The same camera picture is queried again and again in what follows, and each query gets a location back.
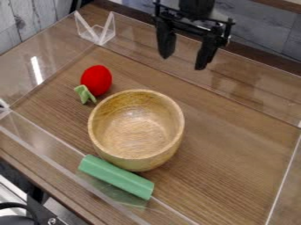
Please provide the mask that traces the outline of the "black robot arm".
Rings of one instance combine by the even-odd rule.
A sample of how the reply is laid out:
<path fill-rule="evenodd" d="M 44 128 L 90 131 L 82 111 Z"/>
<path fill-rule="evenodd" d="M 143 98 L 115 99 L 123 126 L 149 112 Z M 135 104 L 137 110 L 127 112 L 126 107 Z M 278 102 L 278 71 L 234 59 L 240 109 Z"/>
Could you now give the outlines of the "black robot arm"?
<path fill-rule="evenodd" d="M 216 9 L 216 0 L 179 0 L 178 9 L 153 0 L 153 20 L 157 28 L 157 43 L 161 57 L 167 59 L 175 51 L 177 31 L 201 38 L 194 69 L 204 70 L 216 53 L 230 41 L 233 18 Z"/>

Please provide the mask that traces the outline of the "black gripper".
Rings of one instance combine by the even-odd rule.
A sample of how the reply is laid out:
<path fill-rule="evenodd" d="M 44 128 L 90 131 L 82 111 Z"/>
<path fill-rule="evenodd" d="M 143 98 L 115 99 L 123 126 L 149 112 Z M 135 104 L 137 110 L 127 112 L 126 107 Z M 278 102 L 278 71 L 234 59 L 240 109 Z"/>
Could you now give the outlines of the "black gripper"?
<path fill-rule="evenodd" d="M 234 18 L 216 9 L 217 0 L 151 1 L 155 8 L 154 17 L 158 18 L 157 41 L 161 57 L 167 59 L 175 51 L 177 35 L 170 25 L 173 24 L 177 29 L 201 35 L 202 45 L 194 69 L 204 70 L 220 46 L 225 47 L 229 44 Z"/>

